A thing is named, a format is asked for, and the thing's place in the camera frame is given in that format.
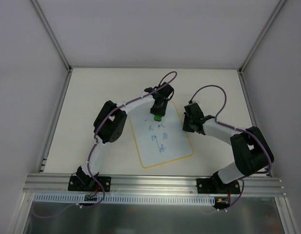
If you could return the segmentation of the yellow framed small whiteboard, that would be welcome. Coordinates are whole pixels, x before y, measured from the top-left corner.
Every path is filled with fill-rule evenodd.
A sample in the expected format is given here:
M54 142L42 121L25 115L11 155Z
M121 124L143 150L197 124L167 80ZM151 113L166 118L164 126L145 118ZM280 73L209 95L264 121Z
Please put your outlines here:
M174 102L167 105L161 121L154 120L148 109L129 118L139 161L144 169L191 157L194 149Z

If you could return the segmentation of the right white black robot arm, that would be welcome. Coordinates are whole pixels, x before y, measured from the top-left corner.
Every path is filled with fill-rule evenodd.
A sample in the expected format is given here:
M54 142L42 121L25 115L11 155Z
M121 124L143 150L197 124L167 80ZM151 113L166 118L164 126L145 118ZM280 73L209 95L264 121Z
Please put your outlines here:
M216 121L214 116L204 115L198 103L184 107L183 131L214 137L231 146L234 161L216 171L208 179L197 179L199 194L240 194L238 180L270 166L274 156L261 131L257 127L237 129Z

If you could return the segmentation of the green whiteboard eraser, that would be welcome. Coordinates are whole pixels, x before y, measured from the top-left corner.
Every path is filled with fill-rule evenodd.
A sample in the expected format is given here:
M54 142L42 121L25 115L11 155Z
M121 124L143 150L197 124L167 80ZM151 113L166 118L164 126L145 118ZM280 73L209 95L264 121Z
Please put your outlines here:
M154 120L160 122L160 121L162 121L162 116L161 115L155 115Z

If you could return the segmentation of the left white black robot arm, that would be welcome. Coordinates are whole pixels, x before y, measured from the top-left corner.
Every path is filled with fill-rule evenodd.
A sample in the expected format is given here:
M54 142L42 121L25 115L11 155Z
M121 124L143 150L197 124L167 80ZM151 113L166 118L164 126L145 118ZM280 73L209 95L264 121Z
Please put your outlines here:
M70 191L93 191L103 158L108 154L108 146L117 141L129 116L140 109L148 108L156 120L166 113L168 102L174 89L164 82L154 88L146 88L142 94L123 103L107 101L94 121L94 146L84 164L70 177Z

